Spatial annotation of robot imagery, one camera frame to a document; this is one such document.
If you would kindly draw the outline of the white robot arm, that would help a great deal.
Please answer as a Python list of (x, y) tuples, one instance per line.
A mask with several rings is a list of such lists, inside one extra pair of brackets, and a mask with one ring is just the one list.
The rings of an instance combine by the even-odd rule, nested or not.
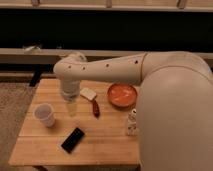
[(74, 53), (54, 73), (68, 99), (81, 80), (139, 87), (136, 117), (142, 171), (213, 171), (213, 73), (190, 52), (145, 52), (87, 62)]

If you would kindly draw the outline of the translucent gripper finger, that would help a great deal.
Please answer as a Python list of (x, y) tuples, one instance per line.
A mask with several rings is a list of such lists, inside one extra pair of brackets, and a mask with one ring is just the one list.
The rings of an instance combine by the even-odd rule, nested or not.
[(76, 115), (76, 111), (77, 111), (77, 102), (75, 100), (73, 101), (68, 101), (66, 103), (66, 107), (68, 110), (68, 114), (73, 117)]

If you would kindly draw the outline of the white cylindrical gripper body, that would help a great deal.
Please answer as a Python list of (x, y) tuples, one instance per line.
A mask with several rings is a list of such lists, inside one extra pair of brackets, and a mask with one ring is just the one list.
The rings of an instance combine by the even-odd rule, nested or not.
[(60, 93), (65, 100), (73, 101), (79, 96), (80, 82), (62, 80), (60, 82)]

